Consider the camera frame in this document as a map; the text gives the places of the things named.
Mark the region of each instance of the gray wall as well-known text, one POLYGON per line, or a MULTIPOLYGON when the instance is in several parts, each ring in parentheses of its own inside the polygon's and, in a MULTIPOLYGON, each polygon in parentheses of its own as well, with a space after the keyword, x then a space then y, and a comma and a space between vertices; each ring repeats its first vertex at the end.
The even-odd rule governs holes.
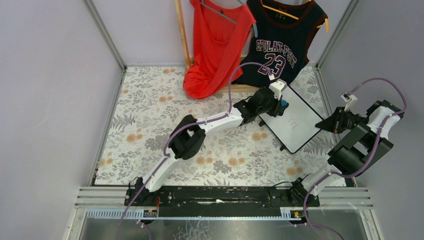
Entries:
POLYGON ((120 70, 81 0, 0 1, 0 233, 61 239, 120 70))
MULTIPOLYGON (((224 8, 240 6, 237 0, 212 0, 224 8)), ((93 0, 113 42, 127 65, 183 64, 184 55, 173 0, 93 0)), ((298 5, 301 0, 278 0, 298 5)), ((330 32, 316 34, 308 57, 316 63, 324 52, 350 0, 317 0, 328 15, 330 32)), ((181 0, 190 56, 193 55, 193 14, 189 0, 181 0)), ((248 44, 243 54, 248 53, 248 44)))
MULTIPOLYGON (((408 111, 389 133, 394 148, 358 181, 369 187, 386 239, 422 239, 424 136, 424 4, 421 0, 363 0, 322 67, 333 107, 339 95, 371 77, 394 81, 405 93, 408 111)), ((357 113, 376 100, 402 108, 384 82, 357 91, 357 113)))

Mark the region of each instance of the white board with black frame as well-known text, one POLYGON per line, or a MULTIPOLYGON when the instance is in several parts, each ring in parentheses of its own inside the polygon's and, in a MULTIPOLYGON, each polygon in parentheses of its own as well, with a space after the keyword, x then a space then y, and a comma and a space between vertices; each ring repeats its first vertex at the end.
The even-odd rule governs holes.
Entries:
POLYGON ((282 99, 289 105, 282 116, 272 117, 266 113, 259 115, 282 143, 282 149, 295 154, 321 129, 315 124, 323 118, 290 86, 282 92, 282 99))

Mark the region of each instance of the clothing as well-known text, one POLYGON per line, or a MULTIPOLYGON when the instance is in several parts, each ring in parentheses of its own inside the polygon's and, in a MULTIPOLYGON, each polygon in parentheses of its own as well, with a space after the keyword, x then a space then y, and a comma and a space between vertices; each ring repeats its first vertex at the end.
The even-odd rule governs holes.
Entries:
MULTIPOLYGON (((243 47, 255 19, 246 5, 227 9, 210 0, 204 4, 221 12, 233 23, 200 4, 190 0, 194 7, 194 65, 188 69, 182 84, 191 98, 211 96, 228 85, 230 75, 240 64, 243 47)), ((233 80, 242 74, 239 69, 233 80)))
MULTIPOLYGON (((250 42, 249 53, 242 61, 257 62, 269 67, 276 79, 293 82, 309 62, 309 46, 327 15, 314 1, 302 5, 287 5, 274 0, 262 0, 265 6, 285 11, 298 17, 294 19, 262 6, 261 0, 247 0, 257 25, 257 38, 250 42)), ((241 68, 241 75, 234 84, 268 87, 267 71, 257 65, 241 68)))

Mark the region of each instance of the number 23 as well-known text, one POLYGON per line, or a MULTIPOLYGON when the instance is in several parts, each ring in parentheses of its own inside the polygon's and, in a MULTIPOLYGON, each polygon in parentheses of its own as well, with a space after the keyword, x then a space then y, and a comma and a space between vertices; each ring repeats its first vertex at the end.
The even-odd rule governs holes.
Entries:
MULTIPOLYGON (((275 53, 265 54, 265 59, 268 60, 266 63, 263 64, 266 67, 273 64, 273 62, 277 62, 277 64, 275 65, 275 69, 271 69, 271 72, 274 74, 275 78, 278 79, 281 73, 283 72, 284 66, 286 65, 286 59, 282 55, 276 56, 275 53)), ((268 74, 267 69, 262 66, 259 68, 257 72, 263 75, 268 74)))

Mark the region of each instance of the wooden frame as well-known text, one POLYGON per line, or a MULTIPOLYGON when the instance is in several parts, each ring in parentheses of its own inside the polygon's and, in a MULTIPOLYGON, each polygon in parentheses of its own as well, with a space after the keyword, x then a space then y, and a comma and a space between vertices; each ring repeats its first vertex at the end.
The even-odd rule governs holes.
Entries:
MULTIPOLYGON (((181 0, 174 0, 175 2, 175 10, 176 10, 176 17, 178 18, 178 28, 179 28, 179 35, 181 37, 181 44, 182 44, 182 52, 184 54, 184 62, 185 62, 185 72, 189 70, 190 66, 194 64, 194 57, 190 56, 189 54, 189 47, 187 44, 187 36, 186 36, 186 27, 184 25, 184 17, 183 17, 183 9, 181 7, 181 0)), ((240 61, 243 60, 246 56, 242 55, 240 57, 240 61)), ((257 87, 249 86, 249 85, 233 85, 231 86, 231 92, 233 93, 254 93, 258 90, 257 87)), ((219 93, 226 93, 228 92, 228 87, 224 87, 221 90, 218 91, 219 93)))

